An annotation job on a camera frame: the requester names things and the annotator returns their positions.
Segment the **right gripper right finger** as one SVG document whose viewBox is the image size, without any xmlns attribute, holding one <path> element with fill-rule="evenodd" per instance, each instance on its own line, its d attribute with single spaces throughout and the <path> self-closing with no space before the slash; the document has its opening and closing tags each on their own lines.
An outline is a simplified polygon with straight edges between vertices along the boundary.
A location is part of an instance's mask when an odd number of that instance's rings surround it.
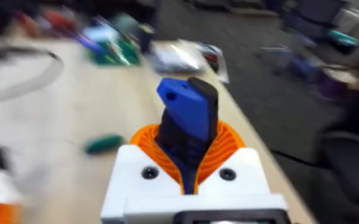
<svg viewBox="0 0 359 224">
<path fill-rule="evenodd" d="M 195 176 L 194 193 L 244 195 L 269 192 L 257 150 L 246 147 L 240 135 L 218 121 L 217 135 Z"/>
</svg>

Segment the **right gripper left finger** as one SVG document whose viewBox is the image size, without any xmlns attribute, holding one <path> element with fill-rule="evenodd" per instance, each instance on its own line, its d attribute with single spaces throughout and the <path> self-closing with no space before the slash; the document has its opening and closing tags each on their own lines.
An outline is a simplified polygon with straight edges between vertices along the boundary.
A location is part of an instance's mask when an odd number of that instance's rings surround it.
<svg viewBox="0 0 359 224">
<path fill-rule="evenodd" d="M 102 220 L 122 220 L 129 199 L 153 199 L 184 193 L 176 165 L 156 143 L 159 126 L 138 130 L 129 144 L 119 147 L 102 205 Z"/>
</svg>

